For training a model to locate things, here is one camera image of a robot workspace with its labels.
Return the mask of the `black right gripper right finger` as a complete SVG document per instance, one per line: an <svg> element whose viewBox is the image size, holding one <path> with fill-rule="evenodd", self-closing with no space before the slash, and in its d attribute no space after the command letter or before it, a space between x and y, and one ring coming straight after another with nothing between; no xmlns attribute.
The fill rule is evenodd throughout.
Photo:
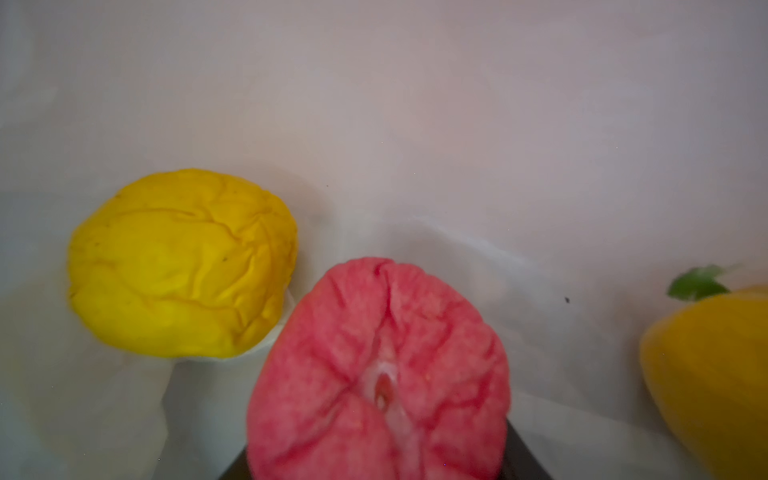
<svg viewBox="0 0 768 480"><path fill-rule="evenodd" d="M552 480L510 421L507 421L500 480Z"/></svg>

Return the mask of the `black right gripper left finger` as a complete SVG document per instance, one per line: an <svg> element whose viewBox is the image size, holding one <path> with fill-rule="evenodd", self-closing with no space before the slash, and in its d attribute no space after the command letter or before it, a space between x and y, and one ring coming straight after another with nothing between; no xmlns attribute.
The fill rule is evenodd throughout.
<svg viewBox="0 0 768 480"><path fill-rule="evenodd" d="M243 449L233 462L218 477L219 480L249 480L249 466L246 450Z"/></svg>

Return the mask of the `red toy apple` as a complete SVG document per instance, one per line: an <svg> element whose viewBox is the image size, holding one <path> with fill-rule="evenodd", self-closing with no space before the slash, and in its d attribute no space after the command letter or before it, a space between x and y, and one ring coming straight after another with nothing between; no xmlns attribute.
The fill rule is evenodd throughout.
<svg viewBox="0 0 768 480"><path fill-rule="evenodd" d="M247 410L257 479L494 479L511 404L503 344L417 266L360 258L298 303Z"/></svg>

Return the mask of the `round yellow toy lemon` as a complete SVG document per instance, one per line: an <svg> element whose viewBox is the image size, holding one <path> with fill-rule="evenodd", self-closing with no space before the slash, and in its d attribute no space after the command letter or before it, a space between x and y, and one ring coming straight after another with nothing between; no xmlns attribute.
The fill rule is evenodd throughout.
<svg viewBox="0 0 768 480"><path fill-rule="evenodd" d="M200 169L155 173L74 230L69 302L110 346L229 359L283 318L298 250L289 208L257 184Z"/></svg>

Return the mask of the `yellow orange toy fruit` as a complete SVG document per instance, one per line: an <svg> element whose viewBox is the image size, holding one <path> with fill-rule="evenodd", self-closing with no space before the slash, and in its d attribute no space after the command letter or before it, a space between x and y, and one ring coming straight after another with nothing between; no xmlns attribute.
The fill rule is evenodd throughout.
<svg viewBox="0 0 768 480"><path fill-rule="evenodd" d="M666 425L715 479L767 476L767 288L706 265L667 289L684 307L643 334L643 379Z"/></svg>

